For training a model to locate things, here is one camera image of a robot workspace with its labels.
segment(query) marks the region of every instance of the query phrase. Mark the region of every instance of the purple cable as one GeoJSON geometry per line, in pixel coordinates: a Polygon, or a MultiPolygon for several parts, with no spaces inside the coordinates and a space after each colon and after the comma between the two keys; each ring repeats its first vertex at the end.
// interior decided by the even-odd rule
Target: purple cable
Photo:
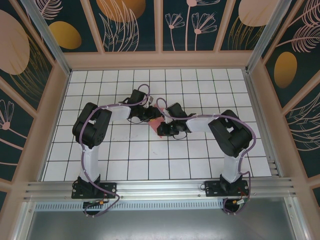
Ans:
{"type": "Polygon", "coordinates": [[[85,145],[83,144],[82,142],[82,136],[84,134],[84,131],[85,131],[85,128],[89,122],[89,120],[91,119],[91,117],[100,109],[104,109],[104,108],[110,108],[110,107],[116,107],[116,106],[126,106],[126,107],[132,107],[132,106],[136,106],[136,105],[139,105],[141,103],[143,103],[144,101],[148,101],[148,98],[150,96],[150,87],[149,85],[147,84],[142,84],[138,87],[138,90],[142,87],[142,86],[147,86],[148,88],[148,93],[146,95],[146,97],[140,101],[140,102],[137,102],[137,103],[133,103],[133,104],[126,104],[126,103],[115,103],[115,104],[110,104],[110,105],[104,105],[104,106],[99,106],[97,107],[95,110],[93,110],[90,115],[88,116],[88,118],[85,120],[84,124],[83,124],[83,127],[80,131],[80,136],[79,136],[79,143],[82,147],[82,153],[81,153],[81,167],[82,167],[82,170],[83,170],[83,173],[85,175],[85,177],[88,179],[89,183],[91,183],[95,188],[99,189],[100,191],[106,193],[106,194],[111,194],[113,196],[116,196],[117,197],[117,200],[114,201],[114,203],[112,203],[109,207],[107,207],[105,210],[103,211],[100,211],[98,212],[96,215],[89,215],[87,214],[87,209],[90,207],[90,205],[88,205],[85,209],[84,209],[84,213],[86,214],[87,217],[91,217],[91,218],[94,218],[94,217],[99,217],[103,214],[105,214],[110,208],[112,208],[119,200],[120,200],[120,196],[114,192],[111,192],[111,191],[108,191],[108,190],[105,190],[103,189],[102,187],[99,187],[98,185],[96,185],[89,177],[89,175],[87,174],[87,170],[85,168],[85,162],[84,162],[84,157],[85,157],[85,145]]]}
{"type": "MultiPolygon", "coordinates": [[[[190,119],[196,119],[196,118],[225,118],[225,119],[230,119],[230,120],[233,120],[233,121],[236,121],[240,124],[242,124],[243,126],[245,126],[247,129],[249,129],[249,131],[251,132],[252,134],[252,137],[253,137],[253,143],[252,145],[246,149],[240,156],[240,160],[239,160],[239,165],[238,165],[238,172],[241,174],[241,175],[246,175],[246,174],[249,174],[249,193],[248,193],[248,200],[250,199],[250,193],[251,193],[251,174],[250,174],[250,171],[247,171],[245,173],[242,173],[241,172],[241,165],[242,165],[242,161],[244,159],[244,156],[251,150],[254,148],[254,146],[256,145],[256,142],[257,142],[257,136],[254,132],[254,130],[245,122],[241,121],[240,119],[238,118],[235,118],[235,117],[232,117],[232,116],[225,116],[225,115],[221,115],[221,114],[217,114],[217,115],[208,115],[208,114],[202,114],[202,115],[193,115],[193,116],[189,116],[189,117],[173,117],[173,116],[170,116],[170,115],[167,115],[165,114],[162,109],[160,108],[159,106],[159,100],[162,100],[164,103],[165,103],[165,108],[168,107],[167,105],[167,101],[165,99],[163,99],[162,97],[159,97],[156,99],[155,103],[156,103],[156,107],[158,108],[158,110],[160,111],[160,113],[162,115],[164,115],[165,117],[167,118],[170,118],[170,119],[173,119],[173,120],[190,120],[190,119]]],[[[233,212],[229,211],[228,209],[225,208],[225,205],[226,205],[226,201],[228,200],[228,198],[225,198],[223,200],[223,203],[222,203],[222,210],[226,213],[226,214],[234,214],[233,212]]],[[[244,204],[244,206],[238,211],[238,213],[242,212],[243,209],[245,208],[246,204],[244,204]]]]}

